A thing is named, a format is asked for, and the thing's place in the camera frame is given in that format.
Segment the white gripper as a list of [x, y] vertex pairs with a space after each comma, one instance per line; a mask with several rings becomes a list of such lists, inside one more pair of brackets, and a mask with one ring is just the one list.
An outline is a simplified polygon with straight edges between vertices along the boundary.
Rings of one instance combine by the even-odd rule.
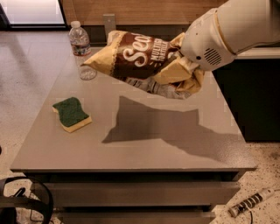
[[217, 8], [209, 10], [190, 25], [180, 51], [205, 71], [216, 70], [235, 59], [236, 55], [223, 38]]

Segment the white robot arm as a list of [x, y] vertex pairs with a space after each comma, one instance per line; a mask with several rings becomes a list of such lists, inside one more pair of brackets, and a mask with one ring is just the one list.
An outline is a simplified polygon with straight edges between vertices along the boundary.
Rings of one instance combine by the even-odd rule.
[[181, 52], [201, 69], [213, 71], [255, 46], [279, 41], [279, 0], [227, 0], [192, 22]]

